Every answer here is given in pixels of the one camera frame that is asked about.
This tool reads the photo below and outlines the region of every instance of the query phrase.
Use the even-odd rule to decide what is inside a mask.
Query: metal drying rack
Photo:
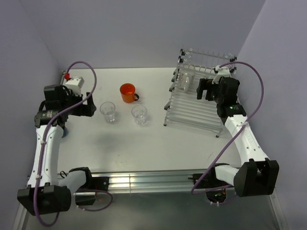
[[[196,89],[202,78],[214,78],[214,67],[226,62],[233,62],[236,56],[229,53],[200,52],[193,49],[181,49],[178,64],[172,78],[173,84],[169,88],[172,93],[164,109],[167,111],[164,126],[182,124],[210,130],[218,138],[223,130],[223,124],[217,115],[216,103],[206,101],[204,98],[197,100]],[[236,72],[235,65],[229,65],[232,77]],[[179,76],[184,72],[195,74],[193,82],[187,92],[180,87]]]

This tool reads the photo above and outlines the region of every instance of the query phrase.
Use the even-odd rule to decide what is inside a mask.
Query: transparent cup
[[[100,112],[107,122],[115,121],[115,105],[112,102],[105,102],[100,106]]]
[[[143,105],[136,105],[131,110],[134,121],[138,125],[143,125],[147,121],[147,109]]]

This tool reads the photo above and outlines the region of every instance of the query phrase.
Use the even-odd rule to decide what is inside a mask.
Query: tabletop
[[[139,172],[207,168],[231,135],[223,131],[219,138],[211,131],[163,126],[174,68],[96,69],[97,87],[93,93],[97,110],[92,117],[70,116],[68,135],[61,141],[58,172],[87,166],[92,172]],[[83,77],[82,92],[94,84],[89,69],[72,69],[71,76]],[[131,83],[140,99],[123,102],[119,88]],[[104,102],[116,106],[116,120],[107,123],[99,111]],[[148,121],[137,125],[131,109],[142,104]],[[218,162],[240,167],[232,144]]]

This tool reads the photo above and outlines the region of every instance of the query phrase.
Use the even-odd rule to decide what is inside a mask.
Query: black mug handle
[[[140,98],[140,96],[136,93],[134,94],[134,96],[136,96],[136,99],[134,99],[134,101],[137,101]]]

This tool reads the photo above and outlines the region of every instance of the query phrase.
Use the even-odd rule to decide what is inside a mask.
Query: orange mug
[[[121,98],[126,103],[137,101],[140,97],[135,93],[134,85],[130,83],[123,84],[120,87]]]

